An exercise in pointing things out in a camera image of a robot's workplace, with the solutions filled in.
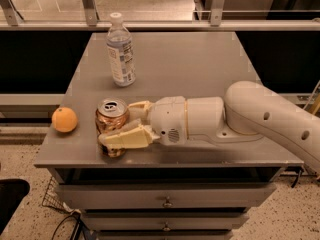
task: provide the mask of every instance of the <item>plastic bottle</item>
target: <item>plastic bottle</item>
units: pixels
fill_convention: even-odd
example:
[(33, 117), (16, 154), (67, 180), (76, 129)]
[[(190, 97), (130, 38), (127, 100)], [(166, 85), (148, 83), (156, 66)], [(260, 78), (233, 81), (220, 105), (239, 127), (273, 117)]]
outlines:
[(128, 86), (136, 80), (132, 37), (123, 26), (121, 13), (110, 14), (112, 26), (107, 34), (107, 48), (113, 80), (119, 86)]

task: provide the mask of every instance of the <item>drawer handle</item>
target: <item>drawer handle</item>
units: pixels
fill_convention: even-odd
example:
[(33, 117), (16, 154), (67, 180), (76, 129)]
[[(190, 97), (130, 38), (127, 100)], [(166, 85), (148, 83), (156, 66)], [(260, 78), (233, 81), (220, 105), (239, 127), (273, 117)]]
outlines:
[(163, 206), (163, 208), (172, 208), (173, 204), (170, 203), (170, 197), (169, 196), (166, 197), (166, 201), (163, 203), (162, 206)]
[(165, 231), (165, 232), (169, 232), (169, 231), (171, 230), (171, 228), (169, 228), (168, 222), (166, 222), (166, 223), (164, 224), (164, 227), (163, 227), (162, 230)]

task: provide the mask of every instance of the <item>can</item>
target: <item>can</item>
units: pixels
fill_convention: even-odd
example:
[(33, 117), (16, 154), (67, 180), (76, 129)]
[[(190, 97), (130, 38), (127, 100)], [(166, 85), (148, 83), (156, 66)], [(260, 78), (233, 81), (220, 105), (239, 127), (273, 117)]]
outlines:
[[(121, 99), (106, 98), (100, 101), (95, 119), (98, 136), (120, 129), (128, 120), (129, 115), (128, 106)], [(124, 150), (107, 150), (102, 144), (99, 143), (99, 145), (103, 153), (111, 157), (117, 157), (124, 153)]]

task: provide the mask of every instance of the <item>orange fruit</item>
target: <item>orange fruit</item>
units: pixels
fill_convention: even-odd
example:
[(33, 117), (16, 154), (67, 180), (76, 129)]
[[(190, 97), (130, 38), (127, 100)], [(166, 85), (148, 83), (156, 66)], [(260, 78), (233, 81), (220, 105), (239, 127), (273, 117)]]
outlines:
[(57, 131), (71, 132), (77, 124), (77, 115), (71, 108), (60, 107), (53, 112), (52, 125)]

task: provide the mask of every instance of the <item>gray tabletop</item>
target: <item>gray tabletop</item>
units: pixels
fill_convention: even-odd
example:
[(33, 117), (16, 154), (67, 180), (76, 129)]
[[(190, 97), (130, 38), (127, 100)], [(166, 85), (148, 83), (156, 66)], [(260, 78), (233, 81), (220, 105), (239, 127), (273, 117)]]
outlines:
[(183, 147), (152, 144), (128, 150), (119, 158), (102, 154), (95, 128), (95, 110), (104, 98), (127, 103), (156, 101), (166, 96), (224, 96), (234, 82), (260, 82), (233, 32), (133, 33), (137, 80), (126, 88), (112, 80), (103, 33), (93, 34), (61, 106), (72, 108), (77, 128), (62, 134), (50, 127), (36, 158), (36, 167), (239, 167), (294, 166), (302, 161), (262, 138), (258, 141), (213, 146), (188, 142)]

